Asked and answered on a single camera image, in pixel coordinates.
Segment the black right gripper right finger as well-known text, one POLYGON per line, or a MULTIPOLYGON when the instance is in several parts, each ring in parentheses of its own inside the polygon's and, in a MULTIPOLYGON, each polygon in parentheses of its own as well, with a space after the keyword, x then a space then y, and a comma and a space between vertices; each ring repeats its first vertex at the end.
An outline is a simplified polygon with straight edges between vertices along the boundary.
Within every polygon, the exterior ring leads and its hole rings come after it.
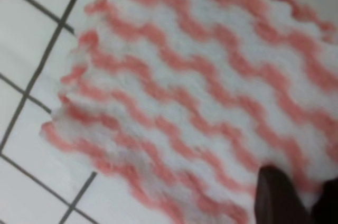
POLYGON ((311 210, 315 223, 337 224, 337 178, 323 184, 322 194, 311 210))

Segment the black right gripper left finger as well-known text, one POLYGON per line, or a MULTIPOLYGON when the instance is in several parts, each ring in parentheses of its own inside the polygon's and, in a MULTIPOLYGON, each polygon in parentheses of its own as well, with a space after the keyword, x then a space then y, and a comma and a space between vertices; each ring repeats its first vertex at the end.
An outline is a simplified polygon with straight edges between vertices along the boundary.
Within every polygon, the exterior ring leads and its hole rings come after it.
POLYGON ((274 166, 259 170, 255 218, 257 224, 312 222, 288 176, 274 166))

